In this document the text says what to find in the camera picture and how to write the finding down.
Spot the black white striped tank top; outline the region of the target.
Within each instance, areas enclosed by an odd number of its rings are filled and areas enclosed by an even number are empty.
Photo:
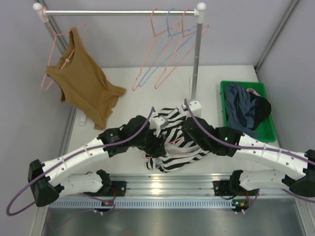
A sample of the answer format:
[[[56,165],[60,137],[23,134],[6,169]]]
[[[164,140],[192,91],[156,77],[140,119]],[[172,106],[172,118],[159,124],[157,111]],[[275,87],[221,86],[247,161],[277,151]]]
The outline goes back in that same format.
[[[168,120],[168,125],[161,130],[161,134],[166,138],[165,142],[169,143],[179,137],[184,137],[182,124],[186,120],[186,116],[181,108],[163,108],[158,114],[166,117]],[[171,151],[188,152],[194,148],[199,148],[199,150],[187,155],[170,155]],[[210,153],[201,149],[194,141],[188,141],[185,138],[173,145],[165,146],[165,150],[166,156],[146,159],[146,168],[148,170],[159,170],[162,173],[176,171],[187,164],[199,161]]]

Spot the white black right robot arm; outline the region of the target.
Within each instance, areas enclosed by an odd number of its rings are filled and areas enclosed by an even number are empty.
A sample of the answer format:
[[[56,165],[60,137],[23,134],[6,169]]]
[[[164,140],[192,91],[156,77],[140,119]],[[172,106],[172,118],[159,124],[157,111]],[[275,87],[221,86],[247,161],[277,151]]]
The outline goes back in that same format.
[[[235,195],[261,188],[282,189],[299,197],[315,196],[315,151],[293,152],[274,147],[230,127],[209,125],[201,118],[187,118],[184,137],[206,153],[244,159],[268,167],[263,171],[234,170],[229,188]]]

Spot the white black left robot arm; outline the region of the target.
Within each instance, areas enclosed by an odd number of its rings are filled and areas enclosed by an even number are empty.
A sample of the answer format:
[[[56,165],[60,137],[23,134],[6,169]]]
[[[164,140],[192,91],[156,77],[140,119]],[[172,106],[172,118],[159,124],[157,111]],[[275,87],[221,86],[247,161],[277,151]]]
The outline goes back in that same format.
[[[161,132],[168,124],[165,116],[151,119],[136,116],[121,127],[106,129],[75,151],[50,161],[32,161],[28,182],[36,206],[44,207],[60,197],[77,193],[107,195],[112,182],[105,171],[85,175],[79,171],[125,153],[129,148],[142,150],[150,157],[165,155],[165,138]]]

